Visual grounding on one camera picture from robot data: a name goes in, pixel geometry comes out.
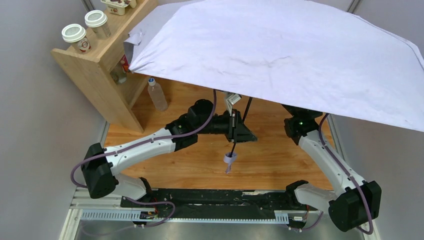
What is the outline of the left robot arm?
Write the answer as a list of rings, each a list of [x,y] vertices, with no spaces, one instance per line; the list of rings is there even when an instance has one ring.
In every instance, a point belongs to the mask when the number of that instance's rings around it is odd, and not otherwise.
[[[210,100],[200,99],[187,113],[151,135],[107,148],[99,142],[92,144],[80,167],[89,196],[100,199],[117,194],[133,200],[142,198],[149,188],[146,180],[129,177],[122,171],[152,157],[194,145],[199,134],[224,135],[230,143],[257,141],[238,110],[226,110],[218,115]]]

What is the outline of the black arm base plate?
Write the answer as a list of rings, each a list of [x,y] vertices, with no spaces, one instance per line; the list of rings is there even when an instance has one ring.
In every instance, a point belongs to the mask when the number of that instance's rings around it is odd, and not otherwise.
[[[158,188],[141,201],[150,202],[157,217],[172,219],[272,220],[278,211],[312,210],[283,190]]]

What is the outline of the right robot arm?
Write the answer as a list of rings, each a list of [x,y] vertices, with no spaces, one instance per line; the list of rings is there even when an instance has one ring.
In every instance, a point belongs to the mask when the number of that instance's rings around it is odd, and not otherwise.
[[[329,214],[342,232],[356,228],[372,235],[373,220],[380,211],[380,185],[356,173],[328,143],[322,133],[323,121],[316,122],[318,117],[325,120],[327,114],[286,104],[283,107],[291,114],[284,120],[286,135],[314,160],[333,188],[328,191],[298,180],[286,187],[291,204],[310,206]]]

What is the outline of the lavender folding umbrella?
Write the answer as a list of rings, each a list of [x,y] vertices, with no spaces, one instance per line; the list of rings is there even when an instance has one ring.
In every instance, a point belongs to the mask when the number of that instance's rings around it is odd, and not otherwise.
[[[162,2],[124,40],[132,72],[332,114],[355,165],[424,159],[424,58],[308,0]]]

